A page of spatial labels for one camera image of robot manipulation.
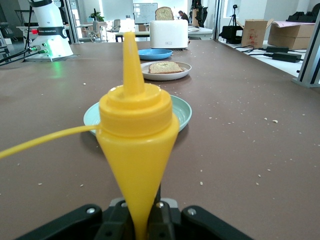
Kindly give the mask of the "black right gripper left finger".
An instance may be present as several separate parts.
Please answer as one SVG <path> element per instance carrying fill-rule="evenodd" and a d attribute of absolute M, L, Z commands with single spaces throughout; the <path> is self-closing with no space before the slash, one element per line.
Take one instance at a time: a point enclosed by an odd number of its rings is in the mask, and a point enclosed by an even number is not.
<path fill-rule="evenodd" d="M 19 240 L 134 240 L 135 230 L 127 203 L 113 199 L 103 211 L 83 205 L 20 237 Z"/>

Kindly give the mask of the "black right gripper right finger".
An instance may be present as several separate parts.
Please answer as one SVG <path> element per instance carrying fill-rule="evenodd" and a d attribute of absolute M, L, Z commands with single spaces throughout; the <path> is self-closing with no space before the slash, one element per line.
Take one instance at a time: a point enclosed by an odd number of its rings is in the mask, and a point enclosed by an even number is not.
<path fill-rule="evenodd" d="M 179 210 L 176 200 L 157 199 L 148 219 L 149 240 L 250 240 L 247 234 L 191 205 Z"/>

